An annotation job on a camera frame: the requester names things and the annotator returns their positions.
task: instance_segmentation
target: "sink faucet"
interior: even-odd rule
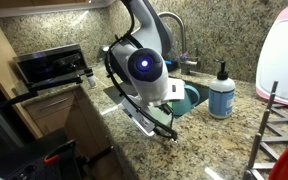
[[[180,30],[181,30],[182,53],[186,52],[185,26],[184,26],[182,19],[179,16],[177,16],[176,14],[171,13],[171,12],[161,12],[158,14],[158,16],[160,18],[170,17],[170,18],[173,18],[177,21],[177,23],[180,25]],[[190,74],[190,70],[197,71],[198,69],[200,69],[200,67],[201,67],[201,62],[198,59],[197,59],[197,62],[188,61],[188,60],[180,62],[181,74],[188,75],[188,74]]]

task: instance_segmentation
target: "dish drying rack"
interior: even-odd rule
[[[275,98],[275,92],[278,82],[275,81],[272,87],[272,91],[264,111],[260,128],[255,135],[253,147],[251,150],[250,159],[248,161],[243,180],[264,180],[264,177],[260,174],[260,171],[271,170],[275,162],[279,159],[280,155],[270,147],[270,143],[288,143],[288,134],[278,128],[276,123],[288,123],[288,114],[283,112],[281,108],[285,107],[281,104],[273,104]],[[279,118],[269,118],[271,113],[275,113]],[[276,136],[264,137],[264,130],[268,128]],[[264,151],[275,162],[256,163],[256,156],[259,150]]]

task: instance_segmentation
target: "glowing blue sensor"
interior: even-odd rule
[[[152,60],[150,57],[144,56],[137,61],[136,66],[140,71],[148,71],[152,66]]]

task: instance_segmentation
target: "pump dispenser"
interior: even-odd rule
[[[209,112],[214,118],[225,119],[232,114],[235,83],[225,71],[225,61],[214,61],[221,63],[221,70],[209,86]]]

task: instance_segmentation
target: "backsplash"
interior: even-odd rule
[[[186,28],[187,51],[195,56],[199,51],[201,72],[215,75],[220,66],[214,59],[227,61],[229,76],[255,82],[256,68],[265,38],[278,14],[288,6],[288,0],[150,0],[156,12],[169,11],[177,14]],[[115,31],[124,33],[130,18],[122,3],[109,7],[110,14],[117,14],[112,25]],[[179,26],[170,19],[174,32],[172,55],[178,58],[181,52]]]
[[[88,65],[97,62],[102,44],[114,40],[107,8],[0,18],[17,55],[80,44]]]
[[[270,27],[288,0],[150,0],[156,12],[169,11],[181,17],[186,28],[187,51],[198,48],[201,72],[216,74],[213,59],[227,61],[230,77],[255,82],[257,62]],[[170,59],[181,52],[179,26],[163,19],[174,33]],[[97,62],[101,45],[112,42],[130,25],[120,1],[108,8],[0,18],[0,26],[18,55],[79,43],[87,63]]]

